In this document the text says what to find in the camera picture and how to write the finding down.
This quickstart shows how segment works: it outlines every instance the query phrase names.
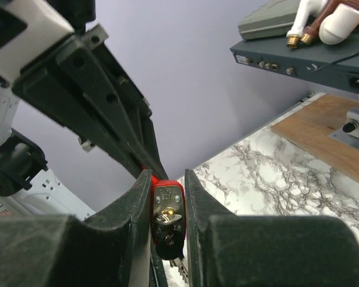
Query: metal stand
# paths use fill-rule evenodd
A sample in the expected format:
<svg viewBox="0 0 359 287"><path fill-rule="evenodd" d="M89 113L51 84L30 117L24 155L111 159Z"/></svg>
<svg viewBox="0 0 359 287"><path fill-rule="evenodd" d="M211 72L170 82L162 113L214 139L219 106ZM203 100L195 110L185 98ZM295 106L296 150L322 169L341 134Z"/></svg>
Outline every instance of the metal stand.
<svg viewBox="0 0 359 287"><path fill-rule="evenodd" d="M329 137L359 150L359 108L350 109L347 112L345 125L330 134Z"/></svg>

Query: marble countertop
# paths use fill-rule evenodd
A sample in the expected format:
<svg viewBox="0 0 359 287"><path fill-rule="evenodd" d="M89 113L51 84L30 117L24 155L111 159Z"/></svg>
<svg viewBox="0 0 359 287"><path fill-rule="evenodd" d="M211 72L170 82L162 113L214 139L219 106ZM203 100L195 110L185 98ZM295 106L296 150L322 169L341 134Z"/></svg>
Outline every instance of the marble countertop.
<svg viewBox="0 0 359 287"><path fill-rule="evenodd" d="M359 183L270 129L322 95L305 99L194 171L203 187L237 215L336 216L359 242ZM164 266L169 286L187 286L168 262Z"/></svg>

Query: black cable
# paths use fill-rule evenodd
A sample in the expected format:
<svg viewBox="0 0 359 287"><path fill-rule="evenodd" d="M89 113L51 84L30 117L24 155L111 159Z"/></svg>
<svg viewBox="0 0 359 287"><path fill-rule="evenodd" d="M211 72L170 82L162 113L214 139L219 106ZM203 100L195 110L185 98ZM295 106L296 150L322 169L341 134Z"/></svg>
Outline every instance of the black cable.
<svg viewBox="0 0 359 287"><path fill-rule="evenodd" d="M359 56L359 51L357 51L356 53L354 53L354 54L352 54L352 55L343 57L343 58L341 58L341 59L339 59L339 60L335 60L334 62L325 64L325 65L323 65L322 67L319 67L318 69L313 70L310 74L312 74L312 73L314 73L314 72L318 72L319 70L322 70L323 68L326 68L327 66L331 66L331 65L338 64L338 63L340 63L340 62L342 62L342 61L345 61L345 60L354 58L354 57L356 57L356 56Z"/></svg>

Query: wooden board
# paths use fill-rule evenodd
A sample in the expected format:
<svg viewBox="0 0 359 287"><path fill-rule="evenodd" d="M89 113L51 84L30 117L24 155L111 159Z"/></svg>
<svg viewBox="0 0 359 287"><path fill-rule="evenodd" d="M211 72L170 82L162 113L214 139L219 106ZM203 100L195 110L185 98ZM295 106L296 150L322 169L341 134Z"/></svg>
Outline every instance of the wooden board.
<svg viewBox="0 0 359 287"><path fill-rule="evenodd" d="M328 137L341 128L347 111L358 102L324 95L272 126L272 130L296 146L359 182L359 151Z"/></svg>

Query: gold connector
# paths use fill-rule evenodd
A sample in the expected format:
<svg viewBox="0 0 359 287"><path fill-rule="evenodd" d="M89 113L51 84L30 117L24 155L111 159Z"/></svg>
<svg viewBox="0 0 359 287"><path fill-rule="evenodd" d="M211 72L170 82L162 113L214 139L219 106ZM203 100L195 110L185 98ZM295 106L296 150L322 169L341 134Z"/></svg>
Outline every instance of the gold connector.
<svg viewBox="0 0 359 287"><path fill-rule="evenodd" d="M299 39L300 38L298 36L289 36L287 38L287 47L296 49L298 47Z"/></svg>
<svg viewBox="0 0 359 287"><path fill-rule="evenodd" d="M161 213L165 215L173 215L175 213L175 210L171 207L167 207Z"/></svg>
<svg viewBox="0 0 359 287"><path fill-rule="evenodd" d="M311 45L312 41L314 40L311 35L304 34L303 37L300 39L306 45Z"/></svg>

